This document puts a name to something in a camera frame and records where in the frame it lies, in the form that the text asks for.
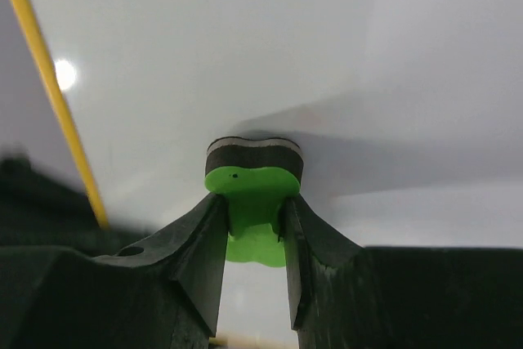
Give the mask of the green whiteboard eraser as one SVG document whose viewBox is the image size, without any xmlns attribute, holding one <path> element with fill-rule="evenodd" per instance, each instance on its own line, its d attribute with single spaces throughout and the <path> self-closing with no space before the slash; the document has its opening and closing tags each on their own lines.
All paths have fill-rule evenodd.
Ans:
<svg viewBox="0 0 523 349">
<path fill-rule="evenodd" d="M 302 150 L 281 137 L 225 136 L 207 149 L 204 185 L 228 203 L 226 260 L 286 264 L 279 211 L 301 190 Z"/>
</svg>

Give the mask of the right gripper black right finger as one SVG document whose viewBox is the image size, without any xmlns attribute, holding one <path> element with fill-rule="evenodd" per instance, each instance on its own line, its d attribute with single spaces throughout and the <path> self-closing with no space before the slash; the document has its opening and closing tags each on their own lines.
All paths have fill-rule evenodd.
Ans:
<svg viewBox="0 0 523 349">
<path fill-rule="evenodd" d="M 361 247 L 297 196 L 284 250 L 302 348 L 522 345 L 519 249 Z"/>
</svg>

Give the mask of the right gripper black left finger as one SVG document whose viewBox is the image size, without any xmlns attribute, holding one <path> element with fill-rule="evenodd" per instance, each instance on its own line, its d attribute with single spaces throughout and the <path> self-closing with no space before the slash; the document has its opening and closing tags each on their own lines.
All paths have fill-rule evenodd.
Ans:
<svg viewBox="0 0 523 349">
<path fill-rule="evenodd" d="M 227 203 L 191 211 L 115 255 L 1 250 L 4 348 L 205 348 L 217 330 Z"/>
</svg>

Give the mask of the yellow framed whiteboard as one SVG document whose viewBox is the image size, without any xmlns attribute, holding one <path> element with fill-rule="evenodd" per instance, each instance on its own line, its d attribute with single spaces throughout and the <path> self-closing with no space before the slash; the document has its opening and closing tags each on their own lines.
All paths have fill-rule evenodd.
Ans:
<svg viewBox="0 0 523 349">
<path fill-rule="evenodd" d="M 298 144 L 297 196 L 361 247 L 522 252 L 522 0 L 11 4 L 86 192 L 10 162 L 34 223 L 5 247 L 115 255 L 216 195 L 207 149 L 240 136 Z M 225 255 L 205 348 L 223 327 L 302 348 L 286 264 Z"/>
</svg>

